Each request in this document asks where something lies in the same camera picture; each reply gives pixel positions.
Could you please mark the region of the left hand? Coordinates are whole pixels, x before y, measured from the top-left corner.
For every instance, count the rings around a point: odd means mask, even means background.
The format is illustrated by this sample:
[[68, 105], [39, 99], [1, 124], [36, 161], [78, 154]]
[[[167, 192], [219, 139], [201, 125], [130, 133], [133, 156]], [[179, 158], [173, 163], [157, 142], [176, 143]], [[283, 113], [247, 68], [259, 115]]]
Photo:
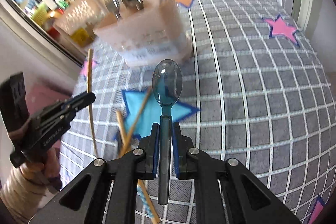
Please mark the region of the left hand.
[[60, 163], [58, 153], [54, 147], [51, 147], [47, 151], [43, 162], [27, 161], [19, 167], [19, 170], [23, 177], [33, 184], [42, 186], [47, 185], [38, 178], [38, 174], [41, 173], [50, 186], [53, 186], [57, 191], [62, 188], [62, 181], [60, 180]]

